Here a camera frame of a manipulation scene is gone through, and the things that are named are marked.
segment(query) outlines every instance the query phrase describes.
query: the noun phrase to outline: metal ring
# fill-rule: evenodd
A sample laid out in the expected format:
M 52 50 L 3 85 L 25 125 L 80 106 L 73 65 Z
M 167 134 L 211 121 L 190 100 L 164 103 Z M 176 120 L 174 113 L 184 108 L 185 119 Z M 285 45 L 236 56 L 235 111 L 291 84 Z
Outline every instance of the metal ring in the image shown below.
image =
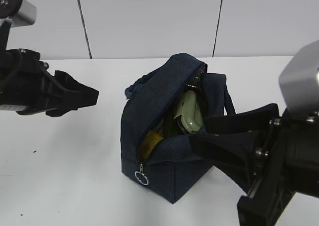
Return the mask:
M 144 177 L 144 179 L 146 180 L 146 183 L 144 183 L 139 177 L 138 177 L 138 174 L 139 175 L 142 175 Z M 140 172 L 140 171 L 135 171 L 135 178 L 142 184 L 142 185 L 149 185 L 149 179 L 147 178 L 147 176 Z

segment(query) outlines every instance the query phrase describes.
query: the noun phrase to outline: metal screw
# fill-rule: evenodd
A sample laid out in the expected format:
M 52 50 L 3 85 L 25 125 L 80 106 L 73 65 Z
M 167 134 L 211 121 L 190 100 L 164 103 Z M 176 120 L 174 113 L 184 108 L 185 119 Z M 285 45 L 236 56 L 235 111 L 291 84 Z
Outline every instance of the metal screw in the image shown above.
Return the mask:
M 48 64 L 48 63 L 43 62 L 42 64 L 43 64 L 43 66 L 44 66 L 45 69 L 48 69 L 48 68 L 49 68 L 49 64 Z
M 309 123 L 314 123 L 314 122 L 315 122 L 315 119 L 313 119 L 312 117 L 310 117 L 310 118 L 307 119 L 307 122 L 309 122 Z
M 1 0 L 0 1 L 0 5 L 7 6 L 8 4 L 9 4 L 9 2 L 7 0 Z
M 256 150 L 256 155 L 257 155 L 257 156 L 261 156 L 261 155 L 262 155 L 262 149 L 261 149 L 261 148 L 258 148 L 258 149 Z
M 274 125 L 280 125 L 281 124 L 281 120 L 279 118 L 275 119 Z

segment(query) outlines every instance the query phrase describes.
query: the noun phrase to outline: zipper teeth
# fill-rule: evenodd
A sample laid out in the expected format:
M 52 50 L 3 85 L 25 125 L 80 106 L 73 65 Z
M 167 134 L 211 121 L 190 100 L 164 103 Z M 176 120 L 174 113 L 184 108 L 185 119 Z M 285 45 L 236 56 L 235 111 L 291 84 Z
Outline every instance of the zipper teeth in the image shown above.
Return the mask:
M 185 79 L 185 81 L 181 84 L 181 86 L 178 88 L 178 90 L 173 94 L 173 97 L 171 97 L 171 99 L 168 101 L 168 103 L 166 104 L 165 108 L 162 109 L 162 111 L 161 111 L 160 114 L 159 114 L 159 115 L 160 115 L 159 118 L 161 118 L 162 115 L 163 115 L 163 113 L 164 113 L 165 111 L 167 111 L 167 109 L 169 108 L 169 106 L 170 106 L 170 104 L 172 103 L 172 101 L 175 100 L 177 94 L 179 94 L 179 93 L 185 88 L 185 85 L 187 84 L 187 82 L 189 81 L 189 79 L 191 79 L 191 78 L 193 77 L 194 73 L 196 73 L 196 71 L 198 71 L 198 69 L 201 68 L 201 67 L 202 67 L 202 64 L 201 64 L 199 67 L 197 67 L 196 69 L 194 69 L 194 70 L 192 71 L 192 73 L 190 74 L 190 76 L 189 76 L 187 79 Z M 158 117 L 156 117 L 156 118 L 152 121 L 152 123 L 151 123 L 150 126 L 147 128 L 147 130 L 145 130 L 145 131 L 143 132 L 143 134 L 141 135 L 141 138 L 140 138 L 140 140 L 139 140 L 139 142 L 138 142 L 138 146 L 137 146 L 137 148 L 136 148 L 136 161 L 137 161 L 138 164 L 142 163 L 142 161 L 141 161 L 141 159 L 140 159 L 140 156 L 139 156 L 141 143 L 142 143 L 142 141 L 144 140 L 144 138 L 145 138 L 145 136 L 147 135 L 147 133 L 148 133 L 148 132 L 150 131 L 150 129 L 156 124 L 157 121 L 158 121 Z

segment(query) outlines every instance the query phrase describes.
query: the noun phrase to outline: yellow object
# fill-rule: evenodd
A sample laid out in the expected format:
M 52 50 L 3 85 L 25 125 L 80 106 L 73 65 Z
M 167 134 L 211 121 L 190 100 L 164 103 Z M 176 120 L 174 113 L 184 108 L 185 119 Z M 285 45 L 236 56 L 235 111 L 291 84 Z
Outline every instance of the yellow object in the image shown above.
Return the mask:
M 146 160 L 156 144 L 161 141 L 163 137 L 157 134 L 155 131 L 151 130 L 145 137 L 141 145 L 141 160 Z

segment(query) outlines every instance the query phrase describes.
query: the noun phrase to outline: zipper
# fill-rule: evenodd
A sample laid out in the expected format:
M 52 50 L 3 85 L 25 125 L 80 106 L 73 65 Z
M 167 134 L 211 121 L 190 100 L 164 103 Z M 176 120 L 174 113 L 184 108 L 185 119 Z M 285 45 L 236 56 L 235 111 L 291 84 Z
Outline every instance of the zipper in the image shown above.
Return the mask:
M 144 171 L 144 165 L 143 163 L 140 164 L 140 171 L 135 171 L 135 178 L 142 184 L 142 185 L 149 185 L 149 179 L 147 176 L 143 173 Z
M 162 117 L 162 115 L 167 111 L 167 109 L 170 107 L 170 105 L 173 103 L 173 101 L 175 101 L 175 99 L 177 98 L 178 94 L 180 94 L 180 92 L 185 88 L 185 85 L 187 84 L 187 82 L 189 81 L 189 79 L 191 79 L 194 75 L 194 73 L 200 68 L 202 67 L 202 64 L 197 67 L 196 69 L 194 69 L 192 71 L 192 73 L 189 75 L 189 77 L 187 79 L 184 80 L 184 82 L 180 85 L 180 87 L 177 89 L 177 91 L 173 94 L 173 96 L 170 98 L 170 100 L 168 101 L 168 103 L 166 104 L 165 108 L 162 109 L 162 111 L 159 113 L 159 116 L 157 116 L 152 123 L 150 124 L 150 126 L 143 132 L 143 134 L 141 135 L 141 138 L 138 142 L 138 146 L 136 147 L 136 160 L 138 164 L 141 164 L 141 160 L 140 160 L 140 147 L 142 144 L 142 141 L 144 140 L 145 136 L 147 135 L 147 133 L 153 128 L 153 126 L 160 120 L 160 118 Z

